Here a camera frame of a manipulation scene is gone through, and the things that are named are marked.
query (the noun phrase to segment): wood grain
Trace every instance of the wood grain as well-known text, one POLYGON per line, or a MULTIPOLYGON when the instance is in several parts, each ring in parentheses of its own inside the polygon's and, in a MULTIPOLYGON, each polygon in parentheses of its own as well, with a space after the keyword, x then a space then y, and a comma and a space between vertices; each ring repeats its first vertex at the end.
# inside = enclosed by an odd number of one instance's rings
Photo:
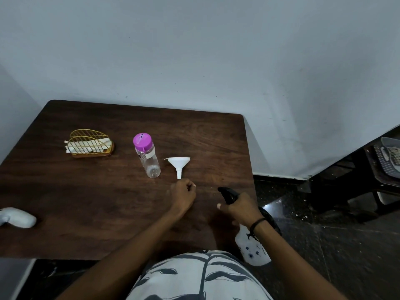
POLYGON ((0 256, 101 259, 155 221, 176 181, 166 157, 189 156, 183 170, 197 185, 192 209, 165 236, 162 249, 234 250, 235 230, 217 210, 218 186, 255 196, 241 115, 52 100, 0 166, 1 207, 38 218, 31 229, 0 227, 0 256), (111 156, 74 159, 71 131, 89 128, 115 142, 111 156), (132 139, 149 133, 161 175, 148 178, 132 139))

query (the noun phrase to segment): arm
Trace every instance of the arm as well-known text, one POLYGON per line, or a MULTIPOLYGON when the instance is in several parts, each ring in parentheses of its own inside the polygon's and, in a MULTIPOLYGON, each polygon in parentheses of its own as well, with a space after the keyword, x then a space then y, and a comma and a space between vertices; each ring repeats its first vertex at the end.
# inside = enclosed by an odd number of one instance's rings
MULTIPOLYGON (((263 218, 258 210, 257 201, 246 193, 242 193, 231 205, 218 204, 217 207, 247 228, 263 218)), ((301 300, 346 300, 346 297, 287 244, 267 221, 260 222, 255 227, 254 234, 294 296, 301 300)))
POLYGON ((162 236, 183 217, 196 198, 189 179, 171 186, 172 206, 160 219, 110 253, 68 287, 57 300, 111 300, 127 293, 162 236))

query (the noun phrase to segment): clear plastic bottle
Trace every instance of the clear plastic bottle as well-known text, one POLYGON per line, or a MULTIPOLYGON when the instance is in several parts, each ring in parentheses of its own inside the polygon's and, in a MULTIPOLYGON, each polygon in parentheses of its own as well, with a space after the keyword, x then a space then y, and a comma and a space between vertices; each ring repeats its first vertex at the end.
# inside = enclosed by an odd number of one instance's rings
POLYGON ((146 174, 150 178, 158 177, 161 173, 161 168, 158 164, 156 149, 151 136, 146 133, 137 134, 133 138, 133 144, 146 174))

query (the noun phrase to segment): bracelet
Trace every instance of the bracelet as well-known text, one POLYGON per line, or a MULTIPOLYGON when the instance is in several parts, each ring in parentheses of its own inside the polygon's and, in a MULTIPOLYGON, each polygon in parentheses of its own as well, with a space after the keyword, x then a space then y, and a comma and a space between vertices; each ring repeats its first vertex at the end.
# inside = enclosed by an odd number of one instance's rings
POLYGON ((256 241, 258 241, 258 239, 257 239, 257 237, 254 235, 254 228, 256 228, 256 226, 258 225, 258 223, 260 223, 260 222, 262 222, 262 221, 267 221, 267 219, 266 218, 261 218, 261 219, 258 219, 256 222, 254 222, 253 224, 252 224, 252 226, 250 226, 250 229, 249 229, 249 231, 250 231, 250 233, 249 234, 246 234, 247 235, 247 238, 250 240, 250 237, 253 237, 256 241))

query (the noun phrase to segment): gold wire basket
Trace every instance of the gold wire basket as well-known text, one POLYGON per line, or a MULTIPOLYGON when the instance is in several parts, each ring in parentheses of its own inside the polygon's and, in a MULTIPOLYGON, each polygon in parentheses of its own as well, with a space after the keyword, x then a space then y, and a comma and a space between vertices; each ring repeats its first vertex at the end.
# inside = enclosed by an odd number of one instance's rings
POLYGON ((88 129, 74 130, 65 146, 66 152, 74 158, 102 157, 114 150, 114 142, 106 134, 88 129))

